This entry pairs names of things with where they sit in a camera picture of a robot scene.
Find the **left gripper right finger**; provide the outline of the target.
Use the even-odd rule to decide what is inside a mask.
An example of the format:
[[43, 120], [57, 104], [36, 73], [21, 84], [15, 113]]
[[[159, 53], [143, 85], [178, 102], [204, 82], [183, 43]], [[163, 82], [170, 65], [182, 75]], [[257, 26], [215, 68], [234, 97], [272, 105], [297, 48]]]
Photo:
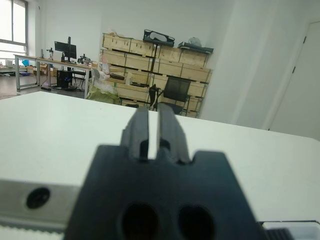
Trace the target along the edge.
[[164, 104], [158, 105], [158, 134], [159, 148], [166, 148], [174, 163], [189, 164], [190, 156], [187, 139], [173, 109]]

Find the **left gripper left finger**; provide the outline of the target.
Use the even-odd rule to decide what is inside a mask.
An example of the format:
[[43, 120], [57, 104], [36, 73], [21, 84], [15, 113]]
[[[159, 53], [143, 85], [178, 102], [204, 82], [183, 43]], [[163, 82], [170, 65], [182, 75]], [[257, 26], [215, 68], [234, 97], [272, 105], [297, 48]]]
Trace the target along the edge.
[[122, 131], [120, 145], [128, 148], [132, 158], [148, 159], [149, 111], [146, 107], [136, 109]]

